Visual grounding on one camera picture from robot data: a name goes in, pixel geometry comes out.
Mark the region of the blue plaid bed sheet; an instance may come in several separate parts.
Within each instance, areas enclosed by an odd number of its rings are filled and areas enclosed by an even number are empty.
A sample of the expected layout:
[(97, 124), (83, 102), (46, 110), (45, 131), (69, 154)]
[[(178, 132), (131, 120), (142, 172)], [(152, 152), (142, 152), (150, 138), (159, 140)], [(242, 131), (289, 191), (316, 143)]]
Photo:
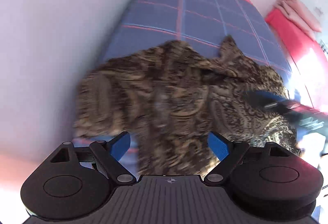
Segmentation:
[(98, 66), (167, 41), (187, 42), (200, 55), (213, 58), (226, 36), (284, 82), (284, 54), (258, 10), (245, 0), (132, 0)]

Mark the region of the red cloth covered furniture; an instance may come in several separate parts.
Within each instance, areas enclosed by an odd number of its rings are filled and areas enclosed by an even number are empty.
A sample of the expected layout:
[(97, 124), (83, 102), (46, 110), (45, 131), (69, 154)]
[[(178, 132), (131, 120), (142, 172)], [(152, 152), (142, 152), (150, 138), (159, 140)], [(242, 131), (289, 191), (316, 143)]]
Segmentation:
[(327, 112), (327, 59), (320, 45), (278, 9), (271, 10), (265, 21), (286, 48), (301, 82), (306, 87), (310, 105)]

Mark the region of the folded pink cloth stack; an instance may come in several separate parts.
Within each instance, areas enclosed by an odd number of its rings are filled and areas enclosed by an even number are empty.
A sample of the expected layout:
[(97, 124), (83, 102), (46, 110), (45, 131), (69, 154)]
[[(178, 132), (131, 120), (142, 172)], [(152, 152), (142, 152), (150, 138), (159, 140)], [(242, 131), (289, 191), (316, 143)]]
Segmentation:
[(304, 32), (322, 32), (314, 14), (300, 0), (276, 0), (274, 7)]

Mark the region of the brown paisley blouse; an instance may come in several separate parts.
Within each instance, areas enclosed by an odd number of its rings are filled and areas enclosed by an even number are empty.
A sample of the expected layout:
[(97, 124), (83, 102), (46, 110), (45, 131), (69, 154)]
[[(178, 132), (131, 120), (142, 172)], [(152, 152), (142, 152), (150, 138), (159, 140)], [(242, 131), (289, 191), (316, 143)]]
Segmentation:
[(219, 162), (207, 144), (210, 132), (300, 154), (287, 119), (252, 106), (248, 91), (287, 97), (281, 76), (246, 57), (231, 36), (213, 58), (167, 41), (112, 58), (84, 77), (74, 129), (81, 138), (135, 134), (144, 175), (206, 175)]

